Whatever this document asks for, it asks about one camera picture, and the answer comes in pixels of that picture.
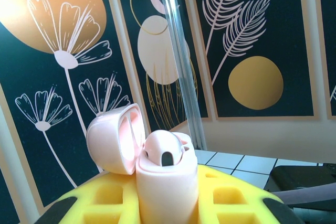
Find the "wall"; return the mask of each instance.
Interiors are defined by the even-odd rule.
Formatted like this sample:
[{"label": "wall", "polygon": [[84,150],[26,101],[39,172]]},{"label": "wall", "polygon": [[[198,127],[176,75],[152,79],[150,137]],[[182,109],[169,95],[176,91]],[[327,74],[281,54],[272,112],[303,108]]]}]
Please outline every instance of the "wall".
[{"label": "wall", "polygon": [[[316,2],[308,0],[307,4],[309,31],[306,31],[306,35],[309,37],[306,40],[311,46],[313,55],[318,119],[267,121],[265,118],[248,122],[242,120],[203,122],[208,150],[320,163],[336,162],[336,124],[335,121],[327,119]],[[202,51],[200,38],[197,44],[198,50]],[[210,93],[209,85],[206,85],[206,88]]]},{"label": "wall", "polygon": [[[267,121],[266,118],[263,121],[249,122],[203,122],[208,150],[318,163],[336,162],[336,141],[334,139],[336,127],[334,121],[327,119],[315,0],[308,0],[308,9],[310,37],[307,41],[311,42],[313,54],[319,119],[315,121]],[[197,40],[196,50],[201,52],[200,38]],[[127,46],[128,44],[123,41],[122,50],[128,51]],[[201,62],[201,65],[202,70],[206,72],[205,62]],[[209,84],[205,83],[205,86],[207,92],[210,93]],[[214,108],[211,106],[209,114],[214,118]],[[33,222],[38,218],[38,212],[2,111],[0,111],[0,129],[1,148],[6,153],[6,162],[10,167],[27,218]],[[187,125],[184,124],[178,131],[188,132]]]}]

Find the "floor tile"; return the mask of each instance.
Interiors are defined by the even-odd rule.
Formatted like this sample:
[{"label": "floor tile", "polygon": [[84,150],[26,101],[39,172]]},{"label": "floor tile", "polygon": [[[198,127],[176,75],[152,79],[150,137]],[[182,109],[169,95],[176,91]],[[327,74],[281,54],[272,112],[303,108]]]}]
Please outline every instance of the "floor tile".
[{"label": "floor tile", "polygon": [[276,158],[244,156],[237,166],[237,170],[269,174],[273,169]]},{"label": "floor tile", "polygon": [[234,169],[242,157],[243,155],[217,153],[207,164],[222,168]]},{"label": "floor tile", "polygon": [[264,174],[242,172],[240,170],[235,170],[232,175],[261,189],[264,188],[269,177]]},{"label": "floor tile", "polygon": [[212,168],[212,169],[216,169],[222,173],[226,173],[226,174],[231,174],[233,169],[227,169],[227,168],[221,168],[221,167],[215,167],[215,166],[211,166],[211,165],[208,165],[208,167]]},{"label": "floor tile", "polygon": [[311,163],[311,162],[303,162],[303,161],[294,161],[294,160],[287,160],[287,159],[278,159],[277,163],[275,166],[280,166],[280,165],[308,165],[308,166],[316,166],[316,163]]},{"label": "floor tile", "polygon": [[208,162],[210,158],[215,155],[215,152],[195,150],[195,154],[197,157],[197,162],[201,165],[205,165],[206,162]]}]

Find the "earbud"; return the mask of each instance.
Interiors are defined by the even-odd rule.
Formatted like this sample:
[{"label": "earbud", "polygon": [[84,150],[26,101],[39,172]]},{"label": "earbud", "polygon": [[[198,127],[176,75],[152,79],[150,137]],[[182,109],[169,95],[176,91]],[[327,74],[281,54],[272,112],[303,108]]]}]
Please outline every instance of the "earbud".
[{"label": "earbud", "polygon": [[147,158],[159,166],[177,165],[184,151],[181,141],[169,131],[152,132],[145,142]]}]

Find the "beige circle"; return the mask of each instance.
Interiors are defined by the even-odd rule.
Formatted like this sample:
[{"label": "beige circle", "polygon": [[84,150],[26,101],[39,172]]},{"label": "beige circle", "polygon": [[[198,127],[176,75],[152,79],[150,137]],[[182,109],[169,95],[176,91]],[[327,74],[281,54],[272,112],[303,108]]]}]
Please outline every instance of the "beige circle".
[{"label": "beige circle", "polygon": [[138,54],[142,66],[153,81],[162,85],[178,79],[173,47],[166,27],[165,18],[150,16],[143,22],[138,36]]},{"label": "beige circle", "polygon": [[[92,41],[88,48],[93,46],[102,36],[106,27],[106,10],[102,0],[48,0],[50,3],[51,10],[53,12],[56,32],[59,33],[59,17],[60,8],[62,3],[68,2],[72,6],[79,6],[81,12],[89,5],[89,9],[92,8],[90,15],[94,18],[94,22],[98,23],[100,26],[100,32],[97,37]],[[51,53],[52,50],[49,48],[45,40],[43,39],[40,31],[38,30],[27,6],[27,0],[0,0],[0,22],[19,40],[28,46],[35,48],[37,50]],[[55,29],[52,20],[50,18],[50,12],[42,12],[38,10],[37,16],[39,17],[39,22],[42,20],[44,23],[44,30],[48,34],[52,34],[55,37]],[[73,31],[73,16],[72,19],[68,15],[67,18],[63,19],[62,22],[62,32],[65,34],[67,32],[72,33]],[[97,33],[97,26],[89,24],[83,27],[83,32],[80,33],[77,39],[77,45],[74,46],[72,53],[76,53],[79,50],[78,45],[83,43],[87,39],[92,39]]]},{"label": "beige circle", "polygon": [[276,104],[284,90],[279,68],[262,56],[249,57],[239,63],[230,73],[228,84],[236,101],[253,110]]}]

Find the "black object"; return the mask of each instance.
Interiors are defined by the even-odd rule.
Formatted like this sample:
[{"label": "black object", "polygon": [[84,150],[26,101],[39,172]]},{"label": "black object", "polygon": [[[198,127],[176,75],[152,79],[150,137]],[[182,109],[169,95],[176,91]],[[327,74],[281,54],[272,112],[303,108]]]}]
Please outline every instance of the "black object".
[{"label": "black object", "polygon": [[59,224],[76,200],[76,197],[69,197],[54,203],[35,224]]},{"label": "black object", "polygon": [[[335,182],[336,170],[329,166],[278,166],[271,171],[264,189],[269,192],[288,191]],[[336,211],[336,199],[288,206]]]},{"label": "black object", "polygon": [[263,202],[280,224],[304,224],[287,205],[270,198]]}]

